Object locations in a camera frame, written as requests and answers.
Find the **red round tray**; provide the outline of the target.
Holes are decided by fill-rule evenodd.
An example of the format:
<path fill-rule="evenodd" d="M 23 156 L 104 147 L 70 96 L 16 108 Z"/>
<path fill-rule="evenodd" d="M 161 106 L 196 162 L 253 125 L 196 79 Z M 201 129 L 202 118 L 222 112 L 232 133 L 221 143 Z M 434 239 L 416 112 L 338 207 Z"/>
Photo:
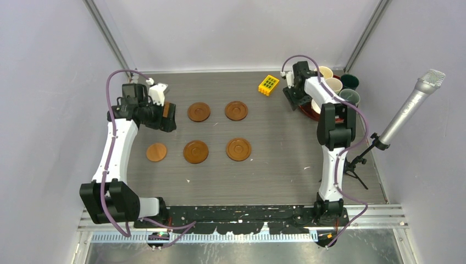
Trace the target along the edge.
<path fill-rule="evenodd" d="M 304 86 L 305 96 L 310 102 L 300 105 L 300 109 L 312 119 L 318 121 L 324 112 L 324 106 L 332 105 L 335 108 L 335 118 L 338 123 L 354 123 L 356 121 L 356 111 L 354 106 L 335 94 L 325 83 L 321 76 L 314 76 L 306 80 Z M 314 99 L 321 108 L 320 115 L 317 115 L 311 108 L 311 101 Z"/>

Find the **light wooden coaster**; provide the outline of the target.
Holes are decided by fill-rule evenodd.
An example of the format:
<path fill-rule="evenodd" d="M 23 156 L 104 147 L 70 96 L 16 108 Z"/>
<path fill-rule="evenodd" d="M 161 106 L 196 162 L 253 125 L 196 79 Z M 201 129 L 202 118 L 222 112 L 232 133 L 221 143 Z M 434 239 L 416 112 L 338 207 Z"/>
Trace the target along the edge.
<path fill-rule="evenodd" d="M 150 145 L 146 150 L 146 157 L 149 161 L 159 162 L 167 155 L 167 147 L 162 143 L 155 143 Z"/>

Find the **yellow toy brick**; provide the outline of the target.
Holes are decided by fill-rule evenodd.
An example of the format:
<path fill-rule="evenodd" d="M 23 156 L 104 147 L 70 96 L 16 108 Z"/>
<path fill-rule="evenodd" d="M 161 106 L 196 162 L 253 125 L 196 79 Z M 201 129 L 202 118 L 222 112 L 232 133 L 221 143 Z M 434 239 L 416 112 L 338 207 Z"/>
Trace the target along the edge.
<path fill-rule="evenodd" d="M 270 96 L 279 82 L 280 80 L 276 77 L 267 75 L 267 77 L 265 77 L 264 80 L 258 85 L 258 91 L 265 96 Z"/>

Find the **cream mug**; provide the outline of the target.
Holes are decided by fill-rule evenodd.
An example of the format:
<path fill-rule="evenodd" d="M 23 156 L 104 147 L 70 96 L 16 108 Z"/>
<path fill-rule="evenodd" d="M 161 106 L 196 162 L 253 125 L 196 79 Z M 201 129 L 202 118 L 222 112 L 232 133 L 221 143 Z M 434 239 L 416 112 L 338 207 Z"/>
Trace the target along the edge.
<path fill-rule="evenodd" d="M 319 73 L 321 78 L 324 80 L 332 78 L 334 76 L 334 72 L 330 68 L 325 67 L 325 66 L 319 66 L 318 68 L 315 68 L 314 70 L 317 73 Z"/>

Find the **dark ringed wooden coaster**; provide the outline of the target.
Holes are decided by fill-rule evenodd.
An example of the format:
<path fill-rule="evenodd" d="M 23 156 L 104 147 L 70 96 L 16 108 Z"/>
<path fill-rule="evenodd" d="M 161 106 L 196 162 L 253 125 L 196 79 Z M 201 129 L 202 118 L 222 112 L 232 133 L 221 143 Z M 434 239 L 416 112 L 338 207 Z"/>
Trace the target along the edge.
<path fill-rule="evenodd" d="M 226 145 L 226 154 L 233 161 L 244 161 L 250 156 L 251 152 L 251 144 L 242 137 L 233 138 Z"/>

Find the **black microphone tripod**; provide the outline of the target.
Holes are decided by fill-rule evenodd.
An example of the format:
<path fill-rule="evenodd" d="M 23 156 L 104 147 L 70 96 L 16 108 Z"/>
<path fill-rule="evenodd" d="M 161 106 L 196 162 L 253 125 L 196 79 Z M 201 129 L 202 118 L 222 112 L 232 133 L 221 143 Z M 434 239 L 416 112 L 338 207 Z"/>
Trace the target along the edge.
<path fill-rule="evenodd" d="M 365 156 L 375 147 L 375 141 L 379 138 L 379 135 L 377 133 L 373 133 L 370 136 L 370 138 L 373 139 L 373 142 L 360 155 L 356 156 L 351 162 L 349 162 L 348 159 L 345 159 L 345 165 L 344 165 L 344 171 L 343 171 L 344 175 L 357 179 L 362 184 L 362 186 L 365 188 L 365 190 L 368 190 L 369 188 L 356 173 L 356 166 L 359 163 L 366 164 L 367 159 L 365 158 Z"/>

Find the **silver microphone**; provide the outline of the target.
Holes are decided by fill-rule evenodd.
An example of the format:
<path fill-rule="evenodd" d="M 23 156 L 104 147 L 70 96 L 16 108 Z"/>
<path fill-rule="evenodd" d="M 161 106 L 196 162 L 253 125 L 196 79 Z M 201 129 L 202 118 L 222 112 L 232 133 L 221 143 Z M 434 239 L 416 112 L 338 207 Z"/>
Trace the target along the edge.
<path fill-rule="evenodd" d="M 439 70 L 429 69 L 423 76 L 418 78 L 414 90 L 405 100 L 386 129 L 373 141 L 373 145 L 379 150 L 389 148 L 393 138 L 400 132 L 402 127 L 406 125 L 411 117 L 414 116 L 423 102 L 441 87 L 445 77 L 445 73 Z"/>

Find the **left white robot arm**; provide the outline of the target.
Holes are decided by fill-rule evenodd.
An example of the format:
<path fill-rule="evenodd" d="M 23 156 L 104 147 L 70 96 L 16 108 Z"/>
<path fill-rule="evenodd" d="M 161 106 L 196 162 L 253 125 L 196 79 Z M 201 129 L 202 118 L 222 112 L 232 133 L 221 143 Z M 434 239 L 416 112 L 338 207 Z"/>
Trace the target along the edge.
<path fill-rule="evenodd" d="M 133 222 L 147 217 L 156 228 L 169 219 L 161 197 L 139 197 L 127 185 L 127 167 L 140 125 L 163 132 L 176 129 L 176 105 L 165 100 L 167 84 L 122 85 L 122 96 L 107 113 L 108 132 L 99 167 L 80 197 L 95 224 Z"/>

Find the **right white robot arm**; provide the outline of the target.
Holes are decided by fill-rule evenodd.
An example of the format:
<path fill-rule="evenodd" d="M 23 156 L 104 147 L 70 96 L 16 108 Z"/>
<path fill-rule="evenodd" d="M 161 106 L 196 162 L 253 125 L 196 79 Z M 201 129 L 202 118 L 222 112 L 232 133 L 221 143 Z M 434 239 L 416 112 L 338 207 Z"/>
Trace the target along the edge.
<path fill-rule="evenodd" d="M 343 215 L 342 177 L 347 149 L 356 137 L 356 112 L 306 61 L 295 63 L 290 71 L 281 70 L 280 75 L 287 82 L 283 92 L 292 109 L 308 101 L 320 106 L 317 139 L 323 150 L 323 170 L 311 216 L 314 223 L 327 226 Z"/>

